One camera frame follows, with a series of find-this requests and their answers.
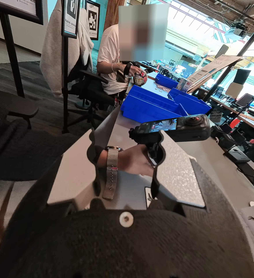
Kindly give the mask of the black support pillar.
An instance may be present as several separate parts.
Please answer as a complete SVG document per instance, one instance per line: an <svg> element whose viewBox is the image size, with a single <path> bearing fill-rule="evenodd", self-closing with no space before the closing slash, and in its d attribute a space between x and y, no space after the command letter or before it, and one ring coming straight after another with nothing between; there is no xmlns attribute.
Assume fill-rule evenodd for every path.
<svg viewBox="0 0 254 278"><path fill-rule="evenodd" d="M243 48L240 50L240 52L237 54L237 56L243 56L244 53L249 49L249 47L251 46L251 44L254 42L254 33L252 34L252 36L250 37L250 39L247 41L247 43L243 46ZM218 81L213 85L213 87L209 90L209 92L206 94L206 96L203 98L204 102L207 102L210 98L210 96L212 96L212 94L216 91L216 89L219 87L219 85L221 84L221 82L226 78L226 76L228 75L228 73L232 70L232 68L236 65L236 63L238 62L235 61L232 64L230 64L227 69L223 72L223 74L220 76L220 78L218 79Z"/></svg>

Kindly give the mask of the white ceiling projector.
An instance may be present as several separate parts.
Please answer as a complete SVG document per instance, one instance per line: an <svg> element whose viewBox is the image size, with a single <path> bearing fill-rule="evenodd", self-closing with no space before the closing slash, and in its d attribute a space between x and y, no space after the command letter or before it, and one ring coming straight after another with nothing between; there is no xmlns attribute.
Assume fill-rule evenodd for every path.
<svg viewBox="0 0 254 278"><path fill-rule="evenodd" d="M226 37L226 39L239 41L245 38L246 33L247 26L243 23L236 23L224 33L224 36Z"/></svg>

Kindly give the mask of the colourful puzzle ball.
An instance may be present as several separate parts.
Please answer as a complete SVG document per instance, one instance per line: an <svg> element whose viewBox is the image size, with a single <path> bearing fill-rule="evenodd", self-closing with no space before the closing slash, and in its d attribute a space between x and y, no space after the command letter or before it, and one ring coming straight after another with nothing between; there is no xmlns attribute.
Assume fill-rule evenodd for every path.
<svg viewBox="0 0 254 278"><path fill-rule="evenodd" d="M141 70L141 73L138 74L138 73L135 73L134 74L134 77L133 77L133 83L134 85L136 86L143 86L148 80L148 73L146 70Z"/></svg>

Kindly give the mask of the grey hooded jacket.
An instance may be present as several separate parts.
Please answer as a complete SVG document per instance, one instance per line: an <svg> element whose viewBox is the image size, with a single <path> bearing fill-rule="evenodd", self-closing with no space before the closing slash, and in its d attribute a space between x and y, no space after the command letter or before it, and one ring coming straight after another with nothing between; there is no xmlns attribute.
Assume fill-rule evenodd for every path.
<svg viewBox="0 0 254 278"><path fill-rule="evenodd" d="M56 98L62 95L62 3L57 1L48 22L44 45L42 48L40 69ZM87 11L80 9L77 39L69 38L68 73L76 65L79 58L83 65L88 64L88 71L93 71L91 52L94 47L89 37L89 21Z"/></svg>

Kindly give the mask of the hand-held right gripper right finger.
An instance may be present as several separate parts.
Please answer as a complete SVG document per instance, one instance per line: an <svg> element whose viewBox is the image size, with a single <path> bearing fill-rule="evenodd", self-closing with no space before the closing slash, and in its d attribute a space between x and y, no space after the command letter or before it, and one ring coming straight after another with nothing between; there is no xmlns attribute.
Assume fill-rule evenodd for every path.
<svg viewBox="0 0 254 278"><path fill-rule="evenodd" d="M155 146L156 167L151 182L153 198L165 207L188 205L205 207L193 168L196 163L165 131L159 131Z"/></svg>

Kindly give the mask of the black office chair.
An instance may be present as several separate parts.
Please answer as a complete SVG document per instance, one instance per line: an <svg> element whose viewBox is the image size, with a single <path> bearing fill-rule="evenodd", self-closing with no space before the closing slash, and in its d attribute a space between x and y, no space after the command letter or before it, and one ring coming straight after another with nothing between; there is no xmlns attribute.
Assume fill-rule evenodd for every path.
<svg viewBox="0 0 254 278"><path fill-rule="evenodd" d="M108 84L108 81L101 76L98 76L90 71L77 69L76 77L79 81L72 85L71 89L67 91L68 95L76 95L78 98L90 102L88 108L84 110L68 109L68 97L63 99L63 133L68 132L68 127L79 122L87 120L91 126L96 129L97 124L95 120L103 122L104 118L96 114L96 110L100 108L114 106L114 98L106 94L102 88L102 83ZM69 112L81 115L79 118L71 123L68 123Z"/></svg>

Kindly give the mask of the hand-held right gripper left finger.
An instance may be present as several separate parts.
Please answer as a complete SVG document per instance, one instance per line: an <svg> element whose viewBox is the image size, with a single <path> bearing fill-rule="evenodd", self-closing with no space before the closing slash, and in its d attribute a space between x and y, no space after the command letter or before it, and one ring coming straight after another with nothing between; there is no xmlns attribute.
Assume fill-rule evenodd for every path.
<svg viewBox="0 0 254 278"><path fill-rule="evenodd" d="M62 155L47 204L71 202L76 210L89 209L91 200L101 192L94 158L95 137L91 128Z"/></svg>

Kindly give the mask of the brown standing board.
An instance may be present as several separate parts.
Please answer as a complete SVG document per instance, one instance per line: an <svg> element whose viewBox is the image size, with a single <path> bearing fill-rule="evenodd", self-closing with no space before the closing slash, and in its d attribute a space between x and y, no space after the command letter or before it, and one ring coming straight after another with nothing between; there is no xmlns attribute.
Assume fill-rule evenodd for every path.
<svg viewBox="0 0 254 278"><path fill-rule="evenodd" d="M187 89L186 93L190 93L197 89L199 86L203 85L207 80L211 78L211 76L218 71L228 67L235 61L241 61L242 56L231 56L231 55L221 55L217 59L213 60L209 64L202 67L200 70L193 73L188 77L188 81L190 82L190 87Z"/></svg>

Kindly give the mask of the blue plastic bin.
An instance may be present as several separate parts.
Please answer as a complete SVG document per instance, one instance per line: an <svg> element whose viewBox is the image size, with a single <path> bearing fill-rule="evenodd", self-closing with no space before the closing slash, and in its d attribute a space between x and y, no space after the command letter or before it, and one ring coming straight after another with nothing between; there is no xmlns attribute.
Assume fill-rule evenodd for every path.
<svg viewBox="0 0 254 278"><path fill-rule="evenodd" d="M164 75L161 75L161 74L156 75L155 82L156 82L156 84L166 87L168 89L176 88L178 85L177 81L175 81L169 77L166 77Z"/></svg>
<svg viewBox="0 0 254 278"><path fill-rule="evenodd" d="M121 106L125 118L139 123L188 116L181 104L134 85Z"/></svg>
<svg viewBox="0 0 254 278"><path fill-rule="evenodd" d="M167 97L173 100L176 104L182 105L184 110L190 115L206 114L208 115L212 109L203 100L195 96L182 92L176 88L170 90Z"/></svg>

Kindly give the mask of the person's left hand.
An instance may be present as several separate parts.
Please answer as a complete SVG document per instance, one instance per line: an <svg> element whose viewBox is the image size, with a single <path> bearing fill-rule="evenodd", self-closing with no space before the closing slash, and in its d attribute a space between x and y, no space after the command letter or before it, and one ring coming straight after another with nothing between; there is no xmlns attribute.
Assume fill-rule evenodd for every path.
<svg viewBox="0 0 254 278"><path fill-rule="evenodd" d="M153 177L154 166L147 147L138 144L118 153L118 170L129 174Z"/></svg>

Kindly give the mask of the person's black knit sweater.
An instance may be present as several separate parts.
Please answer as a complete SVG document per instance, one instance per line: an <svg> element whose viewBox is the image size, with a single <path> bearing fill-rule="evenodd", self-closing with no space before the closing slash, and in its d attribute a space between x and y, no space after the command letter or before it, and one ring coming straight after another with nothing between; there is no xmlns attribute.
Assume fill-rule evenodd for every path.
<svg viewBox="0 0 254 278"><path fill-rule="evenodd" d="M8 121L8 110L0 106L0 157L10 157L30 131L24 120Z"/></svg>

